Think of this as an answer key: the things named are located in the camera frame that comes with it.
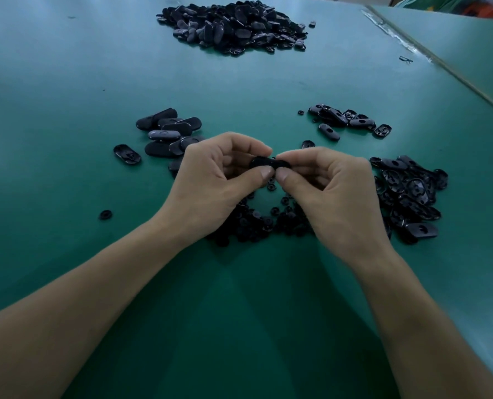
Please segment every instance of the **person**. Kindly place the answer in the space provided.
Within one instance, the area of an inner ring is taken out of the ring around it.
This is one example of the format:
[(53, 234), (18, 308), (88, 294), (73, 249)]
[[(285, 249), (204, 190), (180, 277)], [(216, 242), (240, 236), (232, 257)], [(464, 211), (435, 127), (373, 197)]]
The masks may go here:
[[(0, 311), (0, 397), (61, 396), (108, 329), (176, 254), (215, 231), (271, 167), (272, 149), (226, 133), (190, 145), (170, 194), (143, 225)], [(403, 398), (493, 398), (493, 375), (392, 248), (370, 164), (327, 148), (288, 151), (276, 180), (370, 304)]]

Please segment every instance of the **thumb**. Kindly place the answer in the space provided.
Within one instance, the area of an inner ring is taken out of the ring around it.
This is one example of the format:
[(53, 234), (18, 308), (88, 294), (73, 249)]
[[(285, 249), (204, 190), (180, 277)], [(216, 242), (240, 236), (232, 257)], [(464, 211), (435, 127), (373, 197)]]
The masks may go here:
[(237, 178), (230, 179), (228, 183), (232, 187), (234, 194), (237, 194), (235, 197), (239, 201), (262, 187), (272, 176), (274, 176), (272, 167), (254, 167)]
[(283, 190), (292, 195), (298, 202), (302, 201), (308, 194), (318, 191), (301, 174), (289, 168), (278, 168), (276, 170), (276, 180)]

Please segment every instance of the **small round black part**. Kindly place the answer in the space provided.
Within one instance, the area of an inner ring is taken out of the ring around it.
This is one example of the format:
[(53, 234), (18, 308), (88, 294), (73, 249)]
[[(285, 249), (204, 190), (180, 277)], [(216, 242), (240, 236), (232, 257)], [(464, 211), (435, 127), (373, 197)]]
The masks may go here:
[(112, 212), (110, 210), (103, 210), (99, 214), (99, 220), (108, 220), (112, 218)]

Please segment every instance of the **left hand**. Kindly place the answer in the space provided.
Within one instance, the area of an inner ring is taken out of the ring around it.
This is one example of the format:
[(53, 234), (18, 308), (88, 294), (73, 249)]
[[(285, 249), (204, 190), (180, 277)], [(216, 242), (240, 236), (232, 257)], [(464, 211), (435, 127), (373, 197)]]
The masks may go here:
[(160, 211), (150, 220), (174, 227), (182, 247), (219, 228), (236, 204), (267, 183), (272, 167), (248, 169), (257, 155), (272, 148), (237, 133), (224, 133), (186, 148), (173, 187)]

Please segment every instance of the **right hand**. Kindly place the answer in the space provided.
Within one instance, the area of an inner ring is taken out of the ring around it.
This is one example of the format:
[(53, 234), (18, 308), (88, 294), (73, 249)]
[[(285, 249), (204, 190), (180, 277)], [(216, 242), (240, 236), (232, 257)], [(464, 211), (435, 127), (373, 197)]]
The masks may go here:
[(278, 183), (302, 206), (317, 238), (348, 266), (368, 266), (392, 250), (367, 160), (324, 147), (276, 159), (293, 168), (278, 168)]

